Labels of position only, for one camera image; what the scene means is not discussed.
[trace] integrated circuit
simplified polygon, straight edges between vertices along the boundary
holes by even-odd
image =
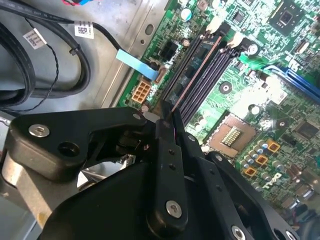
[[[209,146],[231,158],[242,151],[256,135],[256,129],[227,112],[209,139]]]
[[[254,3],[255,0],[242,0],[245,4],[247,4],[249,7]]]
[[[283,0],[269,19],[269,24],[287,37],[303,16],[303,10],[292,0]]]
[[[236,24],[240,24],[245,18],[245,14],[238,10],[235,15],[233,16],[233,22],[235,22]]]
[[[310,140],[319,132],[319,129],[308,121],[301,122],[294,130],[307,140]]]

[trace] white label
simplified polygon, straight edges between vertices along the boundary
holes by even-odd
[[[274,175],[274,177],[271,179],[271,181],[267,182],[262,188],[263,189],[269,189],[273,184],[275,184],[277,182],[277,180],[279,178],[282,177],[282,174],[281,173],[276,173]]]
[[[36,28],[23,35],[23,38],[27,40],[33,49],[41,48],[47,44],[46,40],[41,36],[40,32]]]
[[[94,26],[90,21],[75,21],[74,35],[86,39],[94,39]]]
[[[288,93],[286,93],[285,91],[283,91],[282,89],[278,88],[275,89],[273,88],[271,90],[271,95],[270,95],[270,100],[272,102],[274,102],[275,104],[279,105],[283,102],[283,100],[285,100],[285,98],[288,96]]]

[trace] screw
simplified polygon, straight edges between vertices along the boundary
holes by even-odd
[[[176,219],[179,219],[182,216],[181,207],[176,201],[173,201],[173,200],[167,201],[165,204],[165,208],[168,214],[170,214],[170,216]]]
[[[233,225],[231,231],[236,240],[246,240],[244,232],[238,226]]]
[[[45,138],[50,134],[50,130],[45,125],[34,124],[29,127],[29,133],[37,138]]]
[[[138,114],[133,114],[132,116],[133,116],[135,119],[138,119],[138,120],[141,119],[141,117],[140,117]]]
[[[169,149],[169,153],[170,155],[175,155],[175,151],[173,151],[172,149]]]
[[[248,54],[249,55],[254,55],[258,52],[258,46],[256,44],[251,44],[249,47],[248,47]]]
[[[285,233],[290,238],[290,240],[297,240],[296,237],[291,232],[286,231]]]
[[[195,137],[192,136],[192,135],[189,135],[188,138],[189,138],[192,142],[195,142],[195,141],[196,141]]]
[[[220,162],[223,160],[222,157],[218,154],[215,155],[216,159],[218,159]]]

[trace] cable label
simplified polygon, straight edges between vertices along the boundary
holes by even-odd
[[[86,39],[94,39],[94,26],[90,21],[74,21],[74,35]]]
[[[41,48],[47,44],[46,40],[36,28],[23,35],[23,38],[33,47],[33,49]]]

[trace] black ram slot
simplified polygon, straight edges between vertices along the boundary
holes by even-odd
[[[217,53],[208,69],[203,73],[197,82],[193,93],[187,96],[188,99],[180,108],[183,123],[186,125],[198,111],[217,81],[221,78],[232,60],[240,55],[239,50],[227,48],[225,52]]]
[[[166,99],[173,89],[174,85],[177,83],[179,77],[183,73],[183,71],[186,69],[186,66],[189,64],[190,60],[192,59],[194,53],[197,51],[199,45],[201,44],[202,39],[200,36],[198,36],[194,42],[189,47],[185,57],[180,61],[180,64],[175,71],[173,77],[170,79],[170,81],[166,84],[163,92],[161,93],[160,99]]]

